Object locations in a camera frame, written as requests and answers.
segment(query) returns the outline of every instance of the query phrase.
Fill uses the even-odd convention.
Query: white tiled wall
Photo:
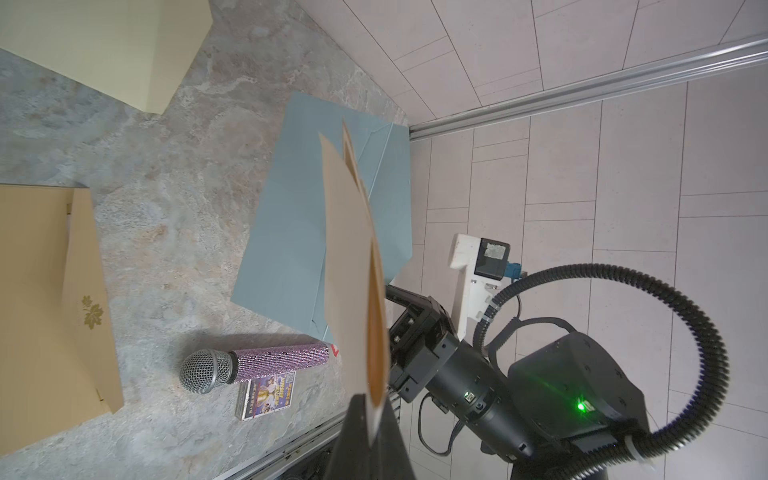
[[[768,32],[766,0],[298,0],[409,124]]]
[[[533,9],[563,15],[587,1],[541,0]],[[642,3],[641,12],[663,2]],[[449,246],[454,233],[469,232],[509,242],[510,261],[521,259],[530,272],[594,261],[649,273],[717,324],[731,386],[715,425],[657,459],[655,472],[622,465],[611,478],[757,479],[768,472],[767,85],[768,68],[751,68],[412,144],[414,258],[398,285],[452,305]],[[522,297],[523,318],[562,316],[611,353],[643,390],[651,428],[682,411],[694,392],[693,340],[650,296],[604,280],[567,280]],[[516,309],[510,302],[498,318]],[[501,327],[494,322],[490,335]],[[500,363],[560,335],[526,327],[501,350]],[[482,454],[468,429],[450,457],[427,453],[415,430],[418,403],[403,405],[417,478],[508,478],[507,465]],[[445,448],[454,421],[427,402],[423,429],[433,448]]]

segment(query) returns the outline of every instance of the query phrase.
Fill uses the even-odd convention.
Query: black cable
[[[500,309],[513,296],[530,288],[570,278],[598,278],[634,286],[664,302],[685,322],[699,350],[700,374],[694,396],[675,420],[650,435],[633,439],[633,443],[642,457],[653,458],[678,450],[701,435],[720,411],[728,390],[728,356],[723,338],[709,317],[685,295],[661,280],[622,266],[599,263],[557,266],[533,273],[497,293],[493,303]],[[493,320],[497,312],[489,306],[485,317]],[[485,334],[490,325],[490,321],[482,320],[475,329],[472,344],[481,353],[485,351]],[[608,466],[633,460],[626,444],[618,442],[574,458],[547,472],[545,478],[585,478]]]
[[[448,439],[448,450],[445,450],[444,452],[436,452],[432,450],[432,447],[427,445],[427,442],[424,441],[424,437],[422,436],[422,408],[424,407],[424,402],[431,397],[431,393],[427,393],[424,395],[424,398],[422,399],[421,404],[419,405],[419,440],[421,440],[422,445],[432,452],[433,454],[440,456],[440,457],[447,457],[448,455],[451,455],[451,450],[453,449],[453,441],[456,440],[456,437],[458,436],[458,433],[464,428],[464,422],[461,420],[458,420],[456,422],[456,425],[453,426],[453,430],[451,431],[451,437]]]
[[[497,374],[501,375],[502,377],[506,377],[506,375],[498,367],[498,360],[496,359],[496,353],[498,350],[502,348],[505,343],[507,343],[507,340],[509,340],[509,338],[512,336],[512,333],[515,333],[517,329],[522,326],[536,325],[537,323],[551,323],[552,325],[559,326],[568,333],[576,331],[576,329],[570,323],[566,322],[562,318],[557,318],[556,316],[539,316],[536,318],[527,319],[525,321],[521,321],[516,316],[515,318],[509,320],[506,325],[504,325],[502,331],[499,332],[485,348],[488,360],[491,362],[491,366]]]

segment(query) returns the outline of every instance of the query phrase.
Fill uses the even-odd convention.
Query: blue connector
[[[504,270],[504,276],[513,280],[520,280],[522,274],[523,266],[520,263],[507,263],[507,268]]]

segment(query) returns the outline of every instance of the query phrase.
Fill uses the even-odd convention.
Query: gray stone floor
[[[250,422],[236,386],[192,395],[177,368],[198,348],[307,339],[229,302],[291,92],[405,116],[294,2],[211,9],[163,115],[0,51],[0,182],[91,188],[125,397],[0,458],[0,478],[213,478],[343,407],[333,357],[299,373],[292,407]]]

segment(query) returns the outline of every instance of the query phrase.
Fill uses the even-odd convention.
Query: gold leaf logo
[[[101,315],[104,311],[98,303],[93,303],[90,295],[83,297],[83,306],[85,307],[83,309],[85,311],[85,325],[88,325],[91,330],[94,329],[94,325],[101,325]]]

